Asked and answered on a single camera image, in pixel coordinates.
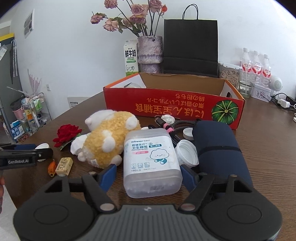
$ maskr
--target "human hand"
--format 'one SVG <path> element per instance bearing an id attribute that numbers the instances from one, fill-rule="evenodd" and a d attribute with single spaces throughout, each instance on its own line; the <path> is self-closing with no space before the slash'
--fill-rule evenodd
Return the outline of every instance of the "human hand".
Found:
<path id="1" fill-rule="evenodd" d="M 3 202 L 3 193 L 4 193 L 4 177 L 0 178 L 0 213 L 2 212 L 2 202 Z"/>

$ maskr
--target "cardboard sign with text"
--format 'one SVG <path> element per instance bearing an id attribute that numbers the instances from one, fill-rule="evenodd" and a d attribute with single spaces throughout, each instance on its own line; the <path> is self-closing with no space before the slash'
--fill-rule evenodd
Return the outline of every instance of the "cardboard sign with text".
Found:
<path id="1" fill-rule="evenodd" d="M 139 88 L 129 88 L 130 83 Z M 186 74 L 134 74 L 104 87 L 104 95 L 108 109 L 214 120 L 232 129 L 239 125 L 245 102 L 227 80 Z"/>

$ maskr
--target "white round speaker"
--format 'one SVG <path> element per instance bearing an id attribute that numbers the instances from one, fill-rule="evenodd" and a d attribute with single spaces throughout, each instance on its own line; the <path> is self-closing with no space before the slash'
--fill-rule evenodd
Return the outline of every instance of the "white round speaker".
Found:
<path id="1" fill-rule="evenodd" d="M 283 82 L 279 77 L 272 75 L 270 77 L 269 88 L 274 91 L 280 91 L 283 88 Z"/>

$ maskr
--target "paper bag handle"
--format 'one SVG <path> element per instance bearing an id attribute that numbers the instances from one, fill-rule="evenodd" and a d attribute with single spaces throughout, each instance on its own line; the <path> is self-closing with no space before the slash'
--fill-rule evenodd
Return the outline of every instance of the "paper bag handle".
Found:
<path id="1" fill-rule="evenodd" d="M 187 10 L 190 6 L 194 6 L 194 7 L 196 8 L 196 12 L 197 12 L 196 19 L 198 19 L 198 7 L 197 7 L 196 4 L 191 4 L 191 5 L 187 6 L 187 8 L 185 9 L 185 11 L 183 12 L 182 20 L 184 20 L 184 18 L 185 18 L 185 12 L 186 12 L 186 10 Z"/>

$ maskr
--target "navy blue case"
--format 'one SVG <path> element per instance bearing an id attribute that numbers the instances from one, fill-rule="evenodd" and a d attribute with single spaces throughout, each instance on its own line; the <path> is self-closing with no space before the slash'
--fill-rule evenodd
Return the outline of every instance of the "navy blue case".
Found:
<path id="1" fill-rule="evenodd" d="M 253 185 L 239 145 L 227 124 L 211 120 L 198 121 L 192 134 L 201 172 L 222 178 L 236 174 Z"/>

